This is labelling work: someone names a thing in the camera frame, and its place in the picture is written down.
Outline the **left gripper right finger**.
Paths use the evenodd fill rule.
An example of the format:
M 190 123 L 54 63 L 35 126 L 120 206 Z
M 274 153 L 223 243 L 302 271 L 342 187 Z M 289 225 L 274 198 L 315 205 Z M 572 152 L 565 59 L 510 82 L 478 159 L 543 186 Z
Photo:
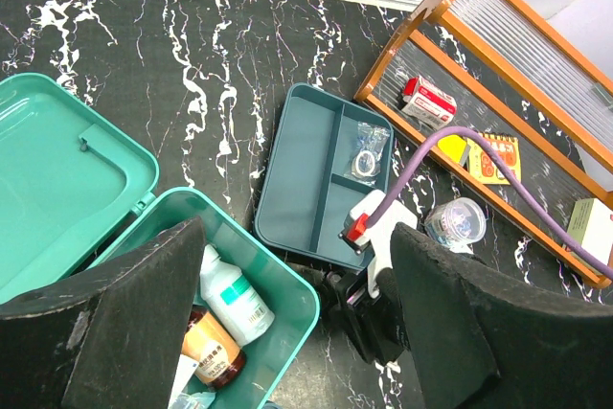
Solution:
M 404 224 L 390 249 L 426 407 L 611 407 L 610 306 L 517 281 Z

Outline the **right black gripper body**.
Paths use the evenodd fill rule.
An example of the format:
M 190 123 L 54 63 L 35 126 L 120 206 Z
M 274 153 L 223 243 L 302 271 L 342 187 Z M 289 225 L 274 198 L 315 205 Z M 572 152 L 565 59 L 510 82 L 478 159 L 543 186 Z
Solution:
M 329 271 L 320 284 L 324 315 L 350 339 L 367 363 L 387 364 L 410 349 L 401 308 L 384 295 L 372 298 L 365 271 Z

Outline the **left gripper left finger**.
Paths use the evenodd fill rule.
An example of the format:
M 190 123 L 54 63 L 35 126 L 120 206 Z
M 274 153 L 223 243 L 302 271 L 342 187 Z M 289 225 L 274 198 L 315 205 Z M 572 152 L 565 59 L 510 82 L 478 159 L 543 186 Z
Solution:
M 192 217 L 3 304 L 2 407 L 167 407 L 205 243 Z

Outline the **blue white bandage packet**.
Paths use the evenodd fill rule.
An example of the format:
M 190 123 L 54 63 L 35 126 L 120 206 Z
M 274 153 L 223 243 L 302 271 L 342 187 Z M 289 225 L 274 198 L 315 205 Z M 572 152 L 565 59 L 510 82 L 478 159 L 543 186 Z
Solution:
M 169 409 L 206 409 L 210 408 L 216 399 L 214 392 L 189 392 L 187 387 L 194 376 L 198 362 L 181 354 L 179 356 L 174 381 L 170 393 Z

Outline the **green medicine kit box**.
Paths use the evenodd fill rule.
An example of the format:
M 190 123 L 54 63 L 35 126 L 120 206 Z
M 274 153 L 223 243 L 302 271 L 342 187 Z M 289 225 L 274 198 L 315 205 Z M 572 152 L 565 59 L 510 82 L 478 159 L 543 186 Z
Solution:
M 214 391 L 193 376 L 187 389 L 214 392 L 215 408 L 266 408 L 317 322 L 318 298 L 204 193 L 156 195 L 158 176 L 149 151 L 54 80 L 35 73 L 3 80 L 1 306 L 198 216 L 205 246 L 241 269 L 275 320 L 241 347 L 247 361 L 234 381 Z

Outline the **bagged tape roll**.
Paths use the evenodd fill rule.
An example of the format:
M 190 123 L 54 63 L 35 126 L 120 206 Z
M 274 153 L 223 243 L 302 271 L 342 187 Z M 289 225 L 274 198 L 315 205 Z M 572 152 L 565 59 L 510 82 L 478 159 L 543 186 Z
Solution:
M 373 185 L 381 171 L 383 151 L 391 132 L 379 125 L 357 124 L 354 155 L 349 163 L 349 178 Z

